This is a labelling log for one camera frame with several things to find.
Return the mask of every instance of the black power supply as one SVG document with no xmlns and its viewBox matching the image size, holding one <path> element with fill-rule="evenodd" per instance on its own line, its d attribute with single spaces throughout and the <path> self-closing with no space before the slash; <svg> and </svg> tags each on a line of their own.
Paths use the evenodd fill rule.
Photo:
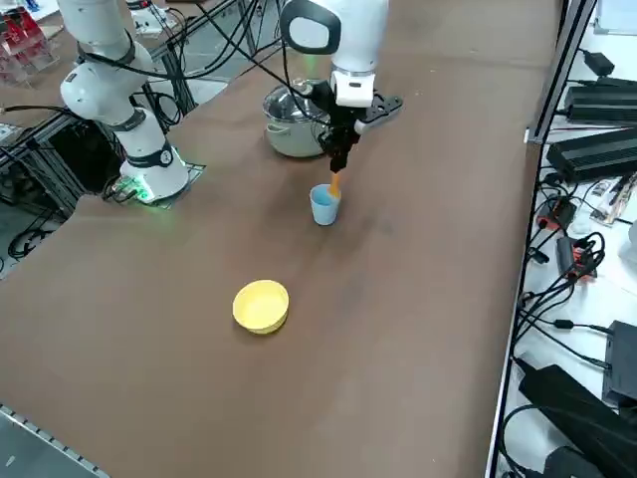
<svg viewBox="0 0 637 478">
<path fill-rule="evenodd" d="M 637 171 L 637 128 L 557 141 L 546 158 L 568 182 L 630 174 Z"/>
<path fill-rule="evenodd" d="M 578 451 L 560 446 L 544 462 L 544 478 L 605 478 L 597 468 Z"/>
<path fill-rule="evenodd" d="M 607 478 L 637 478 L 637 430 L 557 365 L 525 372 L 520 392 Z"/>
<path fill-rule="evenodd" d="M 637 87 L 570 87 L 564 113 L 574 123 L 637 124 Z"/>
<path fill-rule="evenodd" d="M 631 405 L 637 400 L 637 327 L 615 321 L 609 329 L 613 334 L 606 343 L 610 369 L 604 372 L 604 399 Z"/>
<path fill-rule="evenodd" d="M 587 50 L 580 50 L 584 54 L 584 63 L 590 68 L 590 71 L 598 77 L 607 77 L 615 70 L 613 62 L 608 60 L 603 53 L 591 53 Z"/>
</svg>

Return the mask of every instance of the pot lid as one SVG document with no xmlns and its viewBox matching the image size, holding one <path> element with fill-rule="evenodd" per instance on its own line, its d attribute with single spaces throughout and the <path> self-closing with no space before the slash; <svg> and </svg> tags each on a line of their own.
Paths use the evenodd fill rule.
<svg viewBox="0 0 637 478">
<path fill-rule="evenodd" d="M 303 87 L 295 85 L 295 88 L 302 90 Z M 325 113 L 322 112 L 312 101 L 296 95 L 297 101 L 292 96 L 288 87 L 280 85 L 274 88 L 263 101 L 263 111 L 269 118 L 273 120 L 285 122 L 306 122 L 310 119 L 305 116 L 297 106 L 297 103 L 304 112 L 312 118 L 323 118 Z"/>
</svg>

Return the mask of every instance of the robotic arm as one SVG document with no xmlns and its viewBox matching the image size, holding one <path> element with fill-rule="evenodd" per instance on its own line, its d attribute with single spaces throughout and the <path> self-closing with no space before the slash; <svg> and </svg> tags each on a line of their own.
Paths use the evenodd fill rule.
<svg viewBox="0 0 637 478">
<path fill-rule="evenodd" d="M 67 30 L 82 48 L 143 71 L 152 70 L 150 55 L 124 28 L 117 0 L 58 3 Z M 128 100 L 145 82 L 144 75 L 85 58 L 62 81 L 60 90 L 72 112 L 102 122 L 115 134 L 126 152 L 120 173 L 133 181 L 137 199 L 151 203 L 183 189 L 188 169 L 154 114 L 134 108 Z"/>
<path fill-rule="evenodd" d="M 330 128 L 318 141 L 331 158 L 334 193 L 336 175 L 360 135 L 402 107 L 402 100 L 386 99 L 374 88 L 388 9 L 389 0 L 288 0 L 281 11 L 286 44 L 305 54 L 332 55 L 329 83 L 313 87 L 308 98 L 329 115 Z"/>
<path fill-rule="evenodd" d="M 295 50 L 332 55 L 329 84 L 340 107 L 368 108 L 389 0 L 290 0 L 281 32 Z"/>
</svg>

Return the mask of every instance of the orange object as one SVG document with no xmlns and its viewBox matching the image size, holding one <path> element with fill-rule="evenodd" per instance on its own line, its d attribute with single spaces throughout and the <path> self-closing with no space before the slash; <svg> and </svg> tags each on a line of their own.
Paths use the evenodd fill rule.
<svg viewBox="0 0 637 478">
<path fill-rule="evenodd" d="M 331 194 L 334 197 L 340 197 L 340 188 L 338 187 L 338 181 L 339 181 L 338 173 L 333 172 L 331 174 L 331 184 L 329 185 L 329 194 Z"/>
</svg>

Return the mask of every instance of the pot handle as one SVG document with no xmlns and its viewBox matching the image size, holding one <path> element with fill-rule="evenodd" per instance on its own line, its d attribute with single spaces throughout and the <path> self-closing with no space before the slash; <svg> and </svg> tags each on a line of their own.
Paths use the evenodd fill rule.
<svg viewBox="0 0 637 478">
<path fill-rule="evenodd" d="M 268 123 L 268 125 L 266 126 L 266 129 L 271 134 L 279 134 L 279 135 L 290 134 L 290 129 L 288 127 L 280 127 L 280 126 L 277 126 L 276 124 L 272 124 L 271 122 Z"/>
</svg>

